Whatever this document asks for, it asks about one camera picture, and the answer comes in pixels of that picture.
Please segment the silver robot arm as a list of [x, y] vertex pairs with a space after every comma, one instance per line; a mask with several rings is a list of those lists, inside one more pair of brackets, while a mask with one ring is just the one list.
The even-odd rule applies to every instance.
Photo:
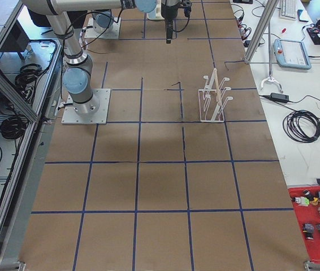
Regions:
[[78, 115], [89, 115], [99, 110], [101, 102], [90, 87], [92, 59], [81, 47], [73, 33], [67, 15], [69, 11], [99, 11], [120, 8], [137, 8], [143, 13], [152, 12], [156, 1], [23, 1], [27, 8], [46, 16], [56, 37], [64, 49], [64, 60], [69, 68], [63, 75], [64, 87], [72, 98], [74, 111]]

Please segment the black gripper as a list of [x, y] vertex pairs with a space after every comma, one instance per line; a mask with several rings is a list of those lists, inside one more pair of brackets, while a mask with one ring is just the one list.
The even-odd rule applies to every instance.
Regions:
[[180, 0], [161, 0], [161, 15], [165, 19], [166, 43], [171, 43], [173, 38], [174, 20], [178, 15]]

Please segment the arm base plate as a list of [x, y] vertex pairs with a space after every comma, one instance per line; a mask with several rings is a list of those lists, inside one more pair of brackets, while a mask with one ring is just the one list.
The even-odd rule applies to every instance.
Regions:
[[88, 25], [84, 34], [85, 38], [100, 38], [108, 40], [118, 40], [120, 34], [121, 18], [118, 23], [112, 23], [108, 28], [101, 27], [93, 18], [89, 18]]
[[78, 104], [68, 95], [67, 103], [72, 105], [64, 108], [62, 124], [64, 125], [92, 125], [107, 123], [111, 89], [92, 89], [93, 96], [90, 101]]

